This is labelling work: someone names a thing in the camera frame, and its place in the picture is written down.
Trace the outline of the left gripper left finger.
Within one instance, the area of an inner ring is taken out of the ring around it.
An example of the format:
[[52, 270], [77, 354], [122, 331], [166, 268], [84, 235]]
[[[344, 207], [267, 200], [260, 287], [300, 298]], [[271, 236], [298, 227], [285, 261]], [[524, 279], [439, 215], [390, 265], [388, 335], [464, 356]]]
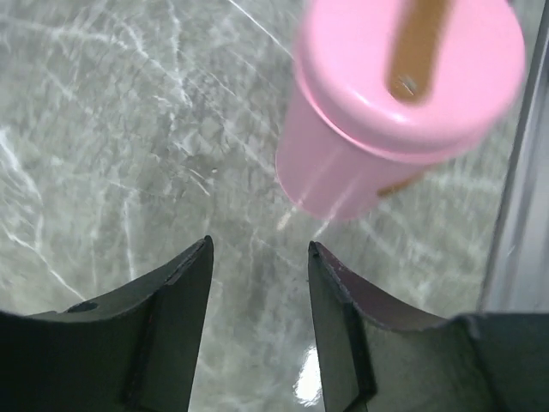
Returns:
[[205, 237], [64, 312], [3, 312], [2, 410], [187, 410], [213, 266]]

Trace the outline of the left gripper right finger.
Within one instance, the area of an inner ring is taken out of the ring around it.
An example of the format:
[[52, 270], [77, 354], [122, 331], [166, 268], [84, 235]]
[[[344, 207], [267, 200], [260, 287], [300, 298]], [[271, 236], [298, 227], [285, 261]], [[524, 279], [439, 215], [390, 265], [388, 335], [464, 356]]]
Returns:
[[308, 249], [317, 356], [328, 411], [545, 411], [544, 313], [424, 312]]

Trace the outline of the pink cylindrical container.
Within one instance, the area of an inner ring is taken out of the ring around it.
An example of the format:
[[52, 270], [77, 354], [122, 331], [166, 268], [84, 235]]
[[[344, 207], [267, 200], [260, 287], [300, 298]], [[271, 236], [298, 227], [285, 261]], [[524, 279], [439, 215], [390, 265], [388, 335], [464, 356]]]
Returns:
[[275, 155], [282, 190], [324, 220], [364, 214], [388, 188], [406, 185], [427, 168], [378, 157], [334, 131], [294, 86]]

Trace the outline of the pink container lid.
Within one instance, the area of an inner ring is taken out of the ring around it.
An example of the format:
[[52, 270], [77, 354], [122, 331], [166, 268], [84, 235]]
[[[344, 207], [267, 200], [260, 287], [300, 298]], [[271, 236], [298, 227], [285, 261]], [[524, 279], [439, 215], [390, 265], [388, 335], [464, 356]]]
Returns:
[[295, 77], [340, 136], [431, 163], [482, 139], [512, 106], [525, 65], [505, 1], [313, 1]]

